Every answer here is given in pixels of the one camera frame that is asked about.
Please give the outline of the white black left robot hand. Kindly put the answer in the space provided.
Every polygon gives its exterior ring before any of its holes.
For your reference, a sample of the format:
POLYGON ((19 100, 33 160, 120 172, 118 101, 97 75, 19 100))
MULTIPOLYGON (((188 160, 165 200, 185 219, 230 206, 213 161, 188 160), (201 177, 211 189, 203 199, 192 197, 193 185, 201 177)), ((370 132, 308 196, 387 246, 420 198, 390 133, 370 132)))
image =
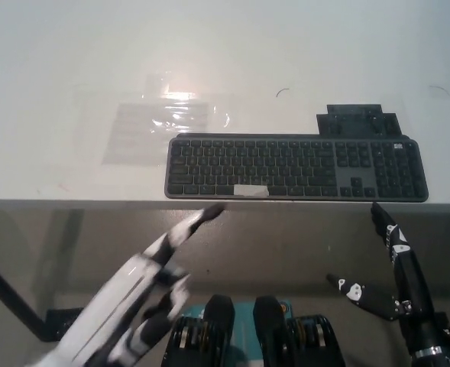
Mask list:
POLYGON ((201 209, 129 258, 36 366, 135 366, 171 330, 189 298, 175 251, 225 207, 201 209))

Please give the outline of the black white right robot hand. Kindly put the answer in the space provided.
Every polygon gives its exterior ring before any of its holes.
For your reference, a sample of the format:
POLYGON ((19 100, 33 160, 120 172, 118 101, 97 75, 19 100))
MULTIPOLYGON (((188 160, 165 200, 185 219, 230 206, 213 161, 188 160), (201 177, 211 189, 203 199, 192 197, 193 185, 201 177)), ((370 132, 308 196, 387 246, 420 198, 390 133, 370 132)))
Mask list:
POLYGON ((436 316, 416 253, 400 225, 376 202, 372 203, 371 215, 393 266, 397 296, 389 295, 373 285, 350 281, 335 274, 326 276, 328 282, 362 310, 383 320, 397 320, 409 353, 449 346, 450 339, 436 316))

